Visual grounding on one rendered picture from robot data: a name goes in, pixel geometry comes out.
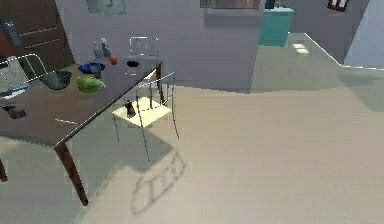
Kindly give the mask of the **green lettuce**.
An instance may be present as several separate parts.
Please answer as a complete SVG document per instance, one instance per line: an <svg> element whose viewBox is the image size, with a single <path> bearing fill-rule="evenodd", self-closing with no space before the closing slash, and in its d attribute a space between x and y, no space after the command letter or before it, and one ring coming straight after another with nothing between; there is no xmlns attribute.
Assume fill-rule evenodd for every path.
<svg viewBox="0 0 384 224"><path fill-rule="evenodd" d="M77 80L77 87L81 92L92 93L105 88L106 85L92 76L84 76Z"/></svg>

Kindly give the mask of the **teal cabinet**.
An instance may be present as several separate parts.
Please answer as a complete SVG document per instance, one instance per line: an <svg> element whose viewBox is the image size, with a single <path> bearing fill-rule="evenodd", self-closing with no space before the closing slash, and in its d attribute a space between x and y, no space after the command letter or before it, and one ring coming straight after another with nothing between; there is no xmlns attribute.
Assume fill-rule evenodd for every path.
<svg viewBox="0 0 384 224"><path fill-rule="evenodd" d="M265 9L259 44L262 46L284 47L294 15L295 11L291 8Z"/></svg>

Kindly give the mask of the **dark brown dining table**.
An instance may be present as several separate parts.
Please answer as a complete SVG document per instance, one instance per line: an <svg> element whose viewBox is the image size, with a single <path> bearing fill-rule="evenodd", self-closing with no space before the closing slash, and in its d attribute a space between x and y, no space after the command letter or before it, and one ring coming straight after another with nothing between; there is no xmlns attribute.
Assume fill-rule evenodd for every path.
<svg viewBox="0 0 384 224"><path fill-rule="evenodd" d="M88 198L66 142L151 72L161 75L162 61L158 58L139 58L140 64L136 68L129 67L127 61L127 58L121 58L112 65L105 60L102 81L106 87L95 93L80 92L77 75L71 77L69 86L59 91L35 80L25 93L11 100L12 106L25 110L25 117L12 119L0 109L0 136L53 148L83 205L88 204ZM55 118L78 124L57 122Z"/></svg>

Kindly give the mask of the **dark grey bowl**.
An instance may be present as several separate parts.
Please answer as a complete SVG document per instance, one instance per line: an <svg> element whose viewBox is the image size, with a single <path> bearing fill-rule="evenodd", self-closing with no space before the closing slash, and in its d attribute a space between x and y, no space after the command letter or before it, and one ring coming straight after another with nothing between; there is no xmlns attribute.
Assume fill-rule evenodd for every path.
<svg viewBox="0 0 384 224"><path fill-rule="evenodd" d="M43 75L40 80L52 90L62 90L70 84L71 77L69 71L53 71Z"/></svg>

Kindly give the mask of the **dark brown door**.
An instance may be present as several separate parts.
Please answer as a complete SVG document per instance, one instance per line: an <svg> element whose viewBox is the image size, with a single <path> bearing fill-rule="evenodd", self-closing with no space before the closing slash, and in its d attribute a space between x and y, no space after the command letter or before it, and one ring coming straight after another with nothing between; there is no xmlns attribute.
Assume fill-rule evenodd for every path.
<svg viewBox="0 0 384 224"><path fill-rule="evenodd" d="M0 0L0 30L10 56L37 54L49 70L74 63L55 0Z"/></svg>

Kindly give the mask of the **black pepper shaker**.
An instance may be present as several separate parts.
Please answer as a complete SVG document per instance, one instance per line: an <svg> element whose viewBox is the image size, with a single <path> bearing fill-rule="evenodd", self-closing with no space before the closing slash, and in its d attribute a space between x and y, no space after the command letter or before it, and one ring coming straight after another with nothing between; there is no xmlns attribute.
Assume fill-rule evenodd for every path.
<svg viewBox="0 0 384 224"><path fill-rule="evenodd" d="M124 106L126 108L126 114L128 118L134 117L136 115L133 104L130 100L126 101Z"/></svg>

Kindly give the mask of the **teal framed picture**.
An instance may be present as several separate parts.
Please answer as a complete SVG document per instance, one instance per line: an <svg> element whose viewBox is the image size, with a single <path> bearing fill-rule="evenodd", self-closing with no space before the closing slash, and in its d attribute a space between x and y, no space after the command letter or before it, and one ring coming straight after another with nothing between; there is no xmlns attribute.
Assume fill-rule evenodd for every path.
<svg viewBox="0 0 384 224"><path fill-rule="evenodd" d="M93 14L119 15L126 13L125 0L86 0L87 8Z"/></svg>

